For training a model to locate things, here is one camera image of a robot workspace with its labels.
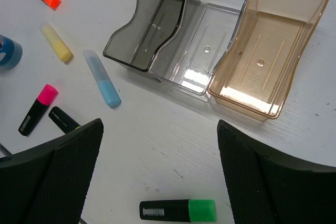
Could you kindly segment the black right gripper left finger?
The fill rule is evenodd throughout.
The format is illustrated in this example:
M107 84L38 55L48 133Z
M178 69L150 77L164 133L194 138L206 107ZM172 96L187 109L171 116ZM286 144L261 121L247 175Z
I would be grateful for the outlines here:
M1 223L79 223L103 137L95 119L1 158Z

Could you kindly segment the yellow cap black highlighter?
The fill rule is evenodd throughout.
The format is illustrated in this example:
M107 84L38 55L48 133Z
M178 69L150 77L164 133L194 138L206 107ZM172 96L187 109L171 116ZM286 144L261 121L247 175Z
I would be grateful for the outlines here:
M65 134L80 127L80 124L57 106L50 110L48 116Z

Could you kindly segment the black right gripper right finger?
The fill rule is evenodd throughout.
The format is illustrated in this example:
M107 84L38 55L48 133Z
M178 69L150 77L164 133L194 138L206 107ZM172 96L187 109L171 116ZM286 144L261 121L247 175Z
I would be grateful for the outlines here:
M281 152L219 120L235 223L335 223L335 167Z

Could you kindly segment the pink cap black highlighter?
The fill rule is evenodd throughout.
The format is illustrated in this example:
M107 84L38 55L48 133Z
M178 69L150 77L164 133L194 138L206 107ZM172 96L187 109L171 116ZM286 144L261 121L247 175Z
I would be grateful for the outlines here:
M49 84L44 86L18 129L21 135L28 136L34 130L57 95L58 91L53 86Z

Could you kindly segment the pastel blue highlighter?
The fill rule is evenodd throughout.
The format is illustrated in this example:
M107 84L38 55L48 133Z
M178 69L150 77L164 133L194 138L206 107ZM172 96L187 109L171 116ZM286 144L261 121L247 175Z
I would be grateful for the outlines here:
M116 108L121 104L121 99L112 84L98 54L93 50L84 50L83 56L98 85L101 95L107 106Z

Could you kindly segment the pastel yellow highlighter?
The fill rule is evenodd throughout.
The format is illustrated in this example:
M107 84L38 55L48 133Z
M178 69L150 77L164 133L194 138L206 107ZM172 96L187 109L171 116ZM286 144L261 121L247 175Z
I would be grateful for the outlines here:
M72 59L71 51L49 23L42 23L40 31L62 62L69 62Z

